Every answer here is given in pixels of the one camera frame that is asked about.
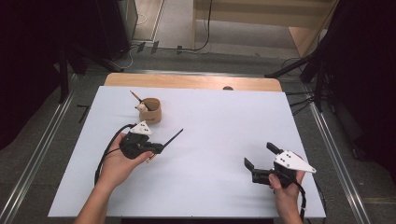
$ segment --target white tabletop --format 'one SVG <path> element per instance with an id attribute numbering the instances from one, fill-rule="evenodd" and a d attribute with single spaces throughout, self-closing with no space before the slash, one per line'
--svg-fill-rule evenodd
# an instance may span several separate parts
<path id="1" fill-rule="evenodd" d="M 161 100 L 163 120 L 149 125 L 150 142 L 164 144 L 184 131 L 115 189 L 108 216 L 277 217 L 273 192 L 252 183 L 244 158 L 271 169 L 275 155 L 265 146 L 272 142 L 307 160 L 284 92 L 137 87 L 99 88 L 49 217 L 78 215 L 108 142 L 125 124 L 139 122 L 130 91 Z M 305 216 L 325 217 L 311 174 L 303 187 Z"/>

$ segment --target wooden edge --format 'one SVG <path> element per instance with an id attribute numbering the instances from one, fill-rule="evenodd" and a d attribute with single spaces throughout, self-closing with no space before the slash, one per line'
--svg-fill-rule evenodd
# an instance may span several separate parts
<path id="1" fill-rule="evenodd" d="M 105 86 L 208 90 L 222 90 L 224 87 L 232 87 L 235 91 L 282 91 L 279 81 L 274 78 L 179 74 L 112 73 L 107 76 Z"/>

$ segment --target floor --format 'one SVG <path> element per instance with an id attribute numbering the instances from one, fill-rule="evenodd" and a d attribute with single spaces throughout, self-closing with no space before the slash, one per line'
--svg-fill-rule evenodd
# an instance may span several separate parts
<path id="1" fill-rule="evenodd" d="M 191 1 L 164 1 L 153 38 L 160 41 L 161 48 L 191 47 L 191 11 L 186 8 L 191 8 Z M 200 46 L 205 42 L 205 21 L 198 21 L 197 28 L 196 46 Z M 159 50 L 151 54 L 150 48 L 140 53 L 134 50 L 131 51 L 133 65 L 125 68 L 125 72 L 155 70 L 262 77 L 298 58 L 285 27 L 211 22 L 210 31 L 209 45 L 200 54 L 183 52 L 176 55 L 172 50 Z M 249 41 L 245 40 L 245 34 L 249 34 Z M 130 58 L 126 55 L 115 63 L 129 64 Z M 5 220 L 8 220 L 5 223 L 73 222 L 73 218 L 48 218 L 47 215 L 83 126 L 84 106 L 92 103 L 98 86 L 103 85 L 108 74 L 97 64 L 88 62 L 88 66 L 86 76 L 72 76 L 72 97 L 69 101 L 58 105 L 57 90 L 40 107 L 18 138 L 0 150 L 0 206 L 5 208 L 0 216 L 1 223 Z M 279 78 L 284 92 L 307 92 L 315 88 L 314 81 L 303 85 L 298 78 L 300 73 L 299 69 L 295 69 Z M 305 98 L 306 94 L 288 96 L 291 104 Z M 388 172 L 373 161 L 356 160 L 337 117 L 326 103 L 323 109 L 323 113 L 318 114 L 316 108 L 309 105 L 294 117 L 308 159 L 318 169 L 315 179 L 327 211 L 326 220 L 311 219 L 310 222 L 393 223 L 396 219 L 396 188 Z M 51 119 L 54 114 L 60 119 Z M 46 142 L 41 138 L 49 132 L 49 126 L 53 126 L 56 132 L 47 134 L 49 141 Z M 32 165 L 29 160 L 37 155 L 37 151 L 43 155 L 36 156 L 35 159 L 41 159 L 35 160 Z M 22 179 L 26 173 L 33 173 L 34 176 Z M 16 204 L 7 204 L 10 196 L 19 196 L 21 200 L 16 200 Z M 120 223 L 120 220 L 109 218 L 107 223 Z"/>

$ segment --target gray floor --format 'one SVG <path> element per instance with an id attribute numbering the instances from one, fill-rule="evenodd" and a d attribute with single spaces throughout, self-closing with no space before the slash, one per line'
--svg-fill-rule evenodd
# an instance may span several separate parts
<path id="1" fill-rule="evenodd" d="M 161 39 L 161 43 L 170 43 L 162 37 L 160 26 L 156 38 Z M 277 71 L 282 67 L 282 63 L 287 58 L 293 58 L 293 48 L 290 36 L 281 35 L 281 28 L 276 35 L 268 35 L 266 43 L 274 45 L 266 46 L 273 48 L 270 56 L 260 53 L 245 51 L 236 55 L 234 52 L 211 52 L 207 54 L 182 53 L 176 55 L 174 51 L 159 50 L 156 54 L 150 54 L 150 49 L 136 53 L 132 51 L 134 58 L 133 66 L 126 69 L 126 72 L 136 70 L 158 70 L 158 71 L 178 71 L 178 72 L 207 72 L 221 73 L 223 75 L 233 75 L 241 77 L 262 77 Z M 186 41 L 185 36 L 180 37 L 180 42 Z M 231 45 L 238 40 L 230 40 Z M 128 57 L 117 61 L 118 64 L 128 64 Z M 83 122 L 79 123 L 84 108 L 78 105 L 90 105 L 99 86 L 103 85 L 108 72 L 94 63 L 88 63 L 89 70 L 85 76 L 77 76 L 74 94 L 69 107 L 65 111 L 64 118 L 60 123 L 56 134 L 48 147 L 43 161 L 38 166 L 37 173 L 21 201 L 21 205 L 12 223 L 72 223 L 72 218 L 48 218 L 51 203 L 56 194 L 65 167 L 73 152 L 74 145 L 78 140 Z M 305 91 L 305 87 L 299 81 L 299 69 L 290 72 L 289 75 L 281 77 L 279 80 L 285 92 Z M 59 90 L 55 91 L 47 101 L 40 107 L 36 114 L 30 119 L 28 124 L 21 131 L 18 138 L 8 147 L 0 150 L 0 206 L 5 207 L 11 191 L 20 179 L 26 164 L 34 154 L 35 148 L 40 142 L 40 138 L 46 131 L 50 118 L 58 108 Z M 305 95 L 292 95 L 288 99 L 290 103 L 301 101 Z M 337 117 L 328 109 L 326 103 L 323 104 L 323 117 L 331 131 L 337 149 L 345 163 L 354 186 L 363 201 L 363 206 L 367 216 L 372 223 L 394 223 L 396 220 L 396 188 L 391 182 L 389 173 L 380 165 L 373 161 L 358 161 L 353 158 L 352 147 L 349 144 L 343 127 Z M 317 168 L 315 179 L 323 192 L 326 204 L 327 218 L 325 223 L 359 223 L 353 213 L 353 209 L 346 196 L 343 182 L 323 140 L 323 137 L 315 120 L 313 109 L 307 107 L 295 117 L 304 148 L 309 162 Z M 117 218 L 110 218 L 108 223 L 119 223 Z M 312 223 L 322 223 L 322 220 L 311 220 Z"/>

